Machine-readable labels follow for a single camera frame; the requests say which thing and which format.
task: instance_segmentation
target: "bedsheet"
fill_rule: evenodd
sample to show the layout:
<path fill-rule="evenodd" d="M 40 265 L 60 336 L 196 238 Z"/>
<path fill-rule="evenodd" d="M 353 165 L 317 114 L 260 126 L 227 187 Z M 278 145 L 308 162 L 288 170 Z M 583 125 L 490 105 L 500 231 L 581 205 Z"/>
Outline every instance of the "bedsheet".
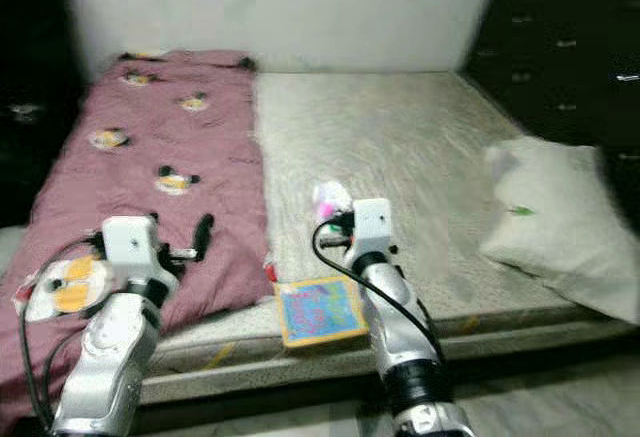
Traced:
<path fill-rule="evenodd" d="M 271 293 L 252 69 L 238 52 L 127 55 L 91 89 L 2 280 L 0 434 L 29 409 L 10 297 L 56 249 L 105 218 L 157 212 L 160 240 L 186 248 L 202 215 L 215 216 L 206 259 L 188 265 L 163 308 L 165 332 Z M 70 316 L 29 326 L 36 374 L 55 343 L 83 324 Z M 77 353 L 71 345 L 56 360 L 53 392 Z"/>

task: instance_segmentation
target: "mattress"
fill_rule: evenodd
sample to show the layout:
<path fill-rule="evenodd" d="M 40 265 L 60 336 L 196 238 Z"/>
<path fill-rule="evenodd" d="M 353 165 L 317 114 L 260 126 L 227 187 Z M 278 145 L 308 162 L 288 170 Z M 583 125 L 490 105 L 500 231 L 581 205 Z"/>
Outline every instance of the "mattress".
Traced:
<path fill-rule="evenodd" d="M 283 282 L 333 275 L 310 250 L 315 183 L 391 200 L 402 265 L 451 358 L 541 349 L 629 332 L 531 276 L 477 253 L 495 208 L 483 149 L 521 133 L 460 77 L 263 74 L 256 138 L 265 156 L 269 240 Z M 143 403 L 372 372 L 366 338 L 282 347 L 275 302 L 168 336 Z"/>

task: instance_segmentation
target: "blue book cover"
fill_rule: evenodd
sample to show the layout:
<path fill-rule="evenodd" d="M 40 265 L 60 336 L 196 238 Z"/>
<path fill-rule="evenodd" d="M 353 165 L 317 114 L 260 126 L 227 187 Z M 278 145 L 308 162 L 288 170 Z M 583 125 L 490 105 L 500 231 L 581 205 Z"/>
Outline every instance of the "blue book cover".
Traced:
<path fill-rule="evenodd" d="M 356 284 L 346 276 L 279 284 L 276 289 L 287 347 L 367 333 Z"/>

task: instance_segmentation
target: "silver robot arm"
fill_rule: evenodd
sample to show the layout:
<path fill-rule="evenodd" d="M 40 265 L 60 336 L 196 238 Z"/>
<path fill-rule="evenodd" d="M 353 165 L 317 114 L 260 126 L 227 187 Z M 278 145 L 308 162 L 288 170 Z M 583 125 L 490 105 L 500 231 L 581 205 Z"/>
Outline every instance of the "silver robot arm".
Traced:
<path fill-rule="evenodd" d="M 212 225 L 213 217 L 205 216 L 194 241 L 206 241 L 206 248 Z M 109 298 L 84 331 L 82 354 L 52 425 L 56 436 L 128 434 L 158 341 L 160 308 L 178 288 L 177 278 L 163 266 L 171 268 L 176 259 L 201 260 L 204 252 L 187 249 L 169 255 L 149 217 L 112 217 L 102 232 L 107 260 L 123 291 Z"/>
<path fill-rule="evenodd" d="M 321 239 L 320 246 L 348 243 L 344 266 L 397 301 L 428 328 L 413 287 L 389 262 L 391 224 L 387 199 L 356 200 L 351 237 L 329 238 L 324 245 Z M 438 343 L 428 340 L 407 317 L 373 291 L 361 287 L 361 297 L 378 374 L 394 417 L 395 435 L 473 437 L 464 410 L 453 403 Z"/>

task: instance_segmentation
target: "dark furniture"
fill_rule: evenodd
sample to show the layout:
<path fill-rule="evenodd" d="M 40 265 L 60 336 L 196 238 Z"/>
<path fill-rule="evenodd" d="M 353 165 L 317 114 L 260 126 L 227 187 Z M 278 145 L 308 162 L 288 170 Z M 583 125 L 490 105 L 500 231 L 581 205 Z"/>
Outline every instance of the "dark furniture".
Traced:
<path fill-rule="evenodd" d="M 600 146 L 640 230 L 640 0 L 491 0 L 463 73 L 532 134 Z"/>
<path fill-rule="evenodd" d="M 78 113 L 66 0 L 0 0 L 0 227 L 28 220 Z"/>

